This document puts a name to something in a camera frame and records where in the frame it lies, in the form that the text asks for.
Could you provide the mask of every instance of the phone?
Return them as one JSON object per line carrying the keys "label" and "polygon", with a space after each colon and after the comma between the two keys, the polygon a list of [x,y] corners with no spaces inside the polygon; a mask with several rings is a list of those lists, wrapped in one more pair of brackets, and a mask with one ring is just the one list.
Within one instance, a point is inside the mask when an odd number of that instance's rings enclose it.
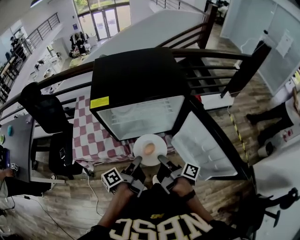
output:
{"label": "phone", "polygon": [[65,149],[62,148],[62,149],[60,150],[60,158],[61,158],[61,159],[64,159],[65,156],[66,156]]}

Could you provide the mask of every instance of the black t-shirt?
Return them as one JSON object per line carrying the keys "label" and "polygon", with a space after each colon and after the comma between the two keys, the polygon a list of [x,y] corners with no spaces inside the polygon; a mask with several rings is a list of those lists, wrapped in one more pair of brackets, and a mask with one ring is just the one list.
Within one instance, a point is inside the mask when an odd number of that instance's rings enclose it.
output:
{"label": "black t-shirt", "polygon": [[220,221],[206,223],[175,194],[154,185],[134,198],[111,229],[94,226],[80,240],[235,240],[236,231]]}

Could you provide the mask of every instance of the ceiling light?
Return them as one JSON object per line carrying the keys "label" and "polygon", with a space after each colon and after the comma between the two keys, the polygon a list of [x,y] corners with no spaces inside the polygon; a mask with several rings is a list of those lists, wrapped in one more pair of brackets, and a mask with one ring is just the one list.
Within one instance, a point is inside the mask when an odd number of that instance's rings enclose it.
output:
{"label": "ceiling light", "polygon": [[30,7],[33,8],[35,5],[39,4],[43,0],[33,0]]}

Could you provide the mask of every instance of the yellow logo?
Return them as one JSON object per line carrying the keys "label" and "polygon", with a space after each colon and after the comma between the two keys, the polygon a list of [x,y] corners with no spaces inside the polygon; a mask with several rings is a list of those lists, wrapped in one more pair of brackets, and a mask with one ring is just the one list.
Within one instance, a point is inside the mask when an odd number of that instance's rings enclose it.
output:
{"label": "yellow logo", "polygon": [[163,218],[164,213],[163,214],[153,214],[150,218],[151,219],[156,219],[156,218]]}

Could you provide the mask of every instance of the yellow sticker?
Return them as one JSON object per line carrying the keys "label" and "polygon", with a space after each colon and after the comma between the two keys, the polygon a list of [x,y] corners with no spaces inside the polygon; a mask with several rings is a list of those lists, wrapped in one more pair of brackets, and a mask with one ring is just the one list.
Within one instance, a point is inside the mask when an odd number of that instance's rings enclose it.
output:
{"label": "yellow sticker", "polygon": [[109,105],[109,97],[102,97],[98,99],[91,100],[90,108],[102,107]]}

